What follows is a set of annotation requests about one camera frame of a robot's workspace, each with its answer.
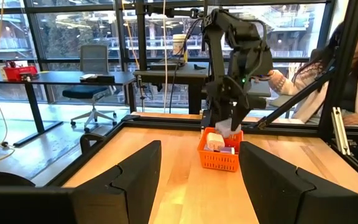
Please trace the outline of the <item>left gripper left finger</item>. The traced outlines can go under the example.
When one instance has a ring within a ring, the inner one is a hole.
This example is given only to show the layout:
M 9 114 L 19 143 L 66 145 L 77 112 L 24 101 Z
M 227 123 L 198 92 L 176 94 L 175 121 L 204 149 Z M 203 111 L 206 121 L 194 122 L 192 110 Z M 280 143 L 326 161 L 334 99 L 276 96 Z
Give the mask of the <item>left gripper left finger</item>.
M 76 224 L 148 224 L 160 178 L 161 141 L 77 186 Z

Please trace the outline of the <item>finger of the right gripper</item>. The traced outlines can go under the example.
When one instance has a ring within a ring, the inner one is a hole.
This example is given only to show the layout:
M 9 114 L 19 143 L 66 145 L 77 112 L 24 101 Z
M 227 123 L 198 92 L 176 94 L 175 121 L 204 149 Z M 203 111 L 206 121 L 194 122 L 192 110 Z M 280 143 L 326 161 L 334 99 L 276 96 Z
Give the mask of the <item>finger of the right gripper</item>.
M 244 105 L 237 104 L 233 107 L 231 130 L 235 131 L 241 125 L 243 119 L 248 115 L 249 109 Z
M 225 106 L 211 107 L 211 122 L 217 123 L 229 118 L 229 108 Z

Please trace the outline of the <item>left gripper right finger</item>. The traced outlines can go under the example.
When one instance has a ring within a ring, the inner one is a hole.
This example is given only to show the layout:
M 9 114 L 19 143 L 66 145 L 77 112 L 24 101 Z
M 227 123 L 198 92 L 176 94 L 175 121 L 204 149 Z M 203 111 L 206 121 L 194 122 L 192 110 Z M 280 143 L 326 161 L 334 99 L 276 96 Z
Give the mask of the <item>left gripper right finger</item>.
M 247 141 L 239 165 L 260 224 L 358 224 L 358 193 Z

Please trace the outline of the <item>lavender slotted adapter box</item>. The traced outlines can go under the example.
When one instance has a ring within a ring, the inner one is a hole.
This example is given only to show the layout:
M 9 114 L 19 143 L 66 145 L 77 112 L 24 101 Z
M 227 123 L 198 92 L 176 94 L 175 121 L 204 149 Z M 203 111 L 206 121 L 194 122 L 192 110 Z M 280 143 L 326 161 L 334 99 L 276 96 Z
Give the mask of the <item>lavender slotted adapter box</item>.
M 238 134 L 241 131 L 241 125 L 237 125 L 234 130 L 231 128 L 232 118 L 228 118 L 222 121 L 219 121 L 215 124 L 215 130 L 223 136 L 223 138 L 228 138 L 232 135 Z

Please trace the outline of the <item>pink block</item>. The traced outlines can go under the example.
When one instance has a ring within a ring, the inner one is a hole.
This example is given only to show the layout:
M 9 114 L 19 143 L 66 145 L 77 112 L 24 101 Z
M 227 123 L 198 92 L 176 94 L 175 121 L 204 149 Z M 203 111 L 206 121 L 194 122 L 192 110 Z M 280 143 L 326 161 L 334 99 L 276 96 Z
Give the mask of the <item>pink block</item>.
M 220 151 L 225 147 L 223 136 L 216 133 L 208 133 L 206 136 L 206 147 L 212 151 Z

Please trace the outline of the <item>grey office chair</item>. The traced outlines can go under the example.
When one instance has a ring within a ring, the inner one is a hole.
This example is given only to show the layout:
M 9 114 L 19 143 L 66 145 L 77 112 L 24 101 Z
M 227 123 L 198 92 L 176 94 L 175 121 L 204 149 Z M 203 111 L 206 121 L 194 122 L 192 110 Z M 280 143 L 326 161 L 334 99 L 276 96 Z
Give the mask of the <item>grey office chair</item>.
M 108 67 L 108 47 L 105 45 L 83 45 L 80 48 L 80 71 L 87 74 L 100 74 L 107 75 L 109 73 Z M 90 122 L 98 122 L 98 118 L 104 118 L 112 121 L 112 124 L 117 124 L 115 118 L 117 114 L 115 111 L 109 111 L 113 113 L 113 117 L 105 115 L 95 108 L 96 103 L 112 95 L 112 88 L 110 86 L 101 85 L 74 85 L 73 87 L 63 90 L 62 96 L 70 99 L 76 99 L 81 101 L 87 101 L 91 103 L 92 110 L 88 113 L 79 115 L 70 120 L 72 126 L 76 126 L 76 120 L 87 118 L 84 123 L 84 132 L 89 133 L 90 129 L 88 125 Z

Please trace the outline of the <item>laptop computer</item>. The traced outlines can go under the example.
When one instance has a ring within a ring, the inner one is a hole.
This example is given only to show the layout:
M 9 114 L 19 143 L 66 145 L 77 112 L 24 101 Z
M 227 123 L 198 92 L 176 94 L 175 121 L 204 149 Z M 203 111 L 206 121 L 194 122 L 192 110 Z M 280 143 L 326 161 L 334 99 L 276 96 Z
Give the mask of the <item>laptop computer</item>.
M 278 108 L 290 100 L 290 95 L 279 95 L 275 93 L 267 81 L 250 81 L 248 91 L 249 107 L 252 109 Z

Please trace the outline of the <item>orange plastic basket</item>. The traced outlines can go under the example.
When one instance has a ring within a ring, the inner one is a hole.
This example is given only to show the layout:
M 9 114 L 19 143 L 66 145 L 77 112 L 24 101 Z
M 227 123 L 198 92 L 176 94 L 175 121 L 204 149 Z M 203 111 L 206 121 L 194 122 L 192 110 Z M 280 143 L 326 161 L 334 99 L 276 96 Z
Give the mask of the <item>orange plastic basket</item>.
M 209 169 L 225 170 L 236 172 L 239 167 L 239 148 L 243 141 L 243 132 L 240 131 L 231 137 L 224 138 L 225 147 L 234 147 L 235 154 L 225 154 L 217 151 L 209 150 L 206 147 L 206 136 L 208 133 L 216 133 L 214 128 L 205 128 L 200 142 L 197 147 L 201 166 Z

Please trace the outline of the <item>white paper cup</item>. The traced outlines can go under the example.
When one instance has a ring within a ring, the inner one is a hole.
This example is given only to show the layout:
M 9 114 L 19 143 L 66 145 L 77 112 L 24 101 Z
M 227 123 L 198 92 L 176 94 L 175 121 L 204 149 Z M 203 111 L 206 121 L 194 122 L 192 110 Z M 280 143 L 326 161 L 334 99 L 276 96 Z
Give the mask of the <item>white paper cup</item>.
M 187 38 L 186 34 L 174 34 L 173 35 L 173 52 L 174 57 L 181 57 L 185 63 L 188 62 L 187 52 Z

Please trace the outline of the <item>silver aluminium bar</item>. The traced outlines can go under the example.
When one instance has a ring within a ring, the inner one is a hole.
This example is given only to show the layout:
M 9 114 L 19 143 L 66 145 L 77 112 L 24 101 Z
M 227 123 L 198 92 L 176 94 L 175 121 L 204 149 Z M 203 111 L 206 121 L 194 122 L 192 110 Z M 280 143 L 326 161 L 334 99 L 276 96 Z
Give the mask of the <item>silver aluminium bar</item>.
M 343 155 L 350 156 L 351 150 L 346 136 L 346 130 L 342 120 L 342 113 L 340 107 L 333 107 L 331 112 L 331 119 L 333 122 L 335 140 L 339 152 Z

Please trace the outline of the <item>black desk tray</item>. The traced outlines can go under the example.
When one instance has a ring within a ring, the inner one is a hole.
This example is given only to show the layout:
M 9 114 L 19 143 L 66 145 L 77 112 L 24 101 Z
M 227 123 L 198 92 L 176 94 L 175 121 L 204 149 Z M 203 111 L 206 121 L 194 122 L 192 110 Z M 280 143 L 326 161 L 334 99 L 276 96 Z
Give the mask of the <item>black desk tray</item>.
M 115 77 L 97 73 L 89 73 L 80 76 L 80 82 L 83 83 L 114 83 Z

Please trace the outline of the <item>white cylinder holder black rim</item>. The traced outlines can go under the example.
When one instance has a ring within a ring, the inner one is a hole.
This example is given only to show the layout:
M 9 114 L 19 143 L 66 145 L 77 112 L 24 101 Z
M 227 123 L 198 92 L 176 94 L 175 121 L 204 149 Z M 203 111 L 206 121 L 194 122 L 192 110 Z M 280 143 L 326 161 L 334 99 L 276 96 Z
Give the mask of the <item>white cylinder holder black rim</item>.
M 35 184 L 24 177 L 7 172 L 0 172 L 0 186 L 35 187 Z

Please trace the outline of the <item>long black desk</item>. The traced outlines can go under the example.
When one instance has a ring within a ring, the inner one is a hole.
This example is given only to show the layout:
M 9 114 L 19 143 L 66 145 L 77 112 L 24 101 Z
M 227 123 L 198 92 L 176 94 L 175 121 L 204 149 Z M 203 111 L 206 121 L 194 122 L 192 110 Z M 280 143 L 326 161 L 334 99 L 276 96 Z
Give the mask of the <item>long black desk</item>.
M 3 80 L 0 78 L 0 84 L 23 84 L 25 86 L 26 95 L 30 104 L 30 109 L 34 119 L 37 132 L 26 136 L 13 144 L 15 147 L 21 147 L 35 138 L 43 135 L 57 126 L 63 124 L 62 121 L 53 122 L 51 125 L 44 126 L 42 117 L 40 115 L 37 99 L 33 85 L 102 85 L 102 86 L 123 86 L 127 91 L 126 100 L 130 108 L 130 112 L 136 111 L 134 82 L 135 76 L 131 72 L 109 72 L 107 77 L 114 77 L 114 81 L 95 81 L 95 82 L 82 82 L 80 77 L 84 75 L 81 71 L 51 71 L 41 72 L 38 79 L 27 81 L 21 80 Z

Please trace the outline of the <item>red box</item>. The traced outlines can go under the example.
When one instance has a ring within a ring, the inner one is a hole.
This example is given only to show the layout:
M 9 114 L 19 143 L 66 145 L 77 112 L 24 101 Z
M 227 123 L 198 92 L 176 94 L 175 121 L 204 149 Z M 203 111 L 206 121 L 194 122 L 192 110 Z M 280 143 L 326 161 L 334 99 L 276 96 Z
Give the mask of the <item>red box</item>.
M 23 60 L 6 60 L 3 66 L 4 79 L 9 81 L 26 80 L 23 76 L 30 76 L 30 79 L 38 73 L 34 65 L 29 65 Z

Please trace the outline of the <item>glass window wall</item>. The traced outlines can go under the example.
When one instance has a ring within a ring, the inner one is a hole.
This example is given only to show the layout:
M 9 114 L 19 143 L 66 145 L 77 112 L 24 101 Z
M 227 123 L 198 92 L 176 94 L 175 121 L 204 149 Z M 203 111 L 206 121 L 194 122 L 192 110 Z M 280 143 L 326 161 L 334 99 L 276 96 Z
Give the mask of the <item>glass window wall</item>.
M 304 62 L 328 36 L 337 0 L 166 0 L 175 10 L 227 9 L 267 26 L 275 63 L 287 68 Z M 0 0 L 0 66 L 6 60 L 25 60 L 40 71 L 78 70 L 80 48 L 108 47 L 112 72 L 133 71 L 139 58 L 136 0 Z M 188 41 L 191 61 L 204 62 L 208 50 L 201 43 L 201 27 L 185 16 L 166 18 L 167 54 L 174 34 L 192 30 Z M 145 16 L 147 61 L 164 57 L 163 19 Z M 0 101 L 27 100 L 22 85 L 0 84 Z

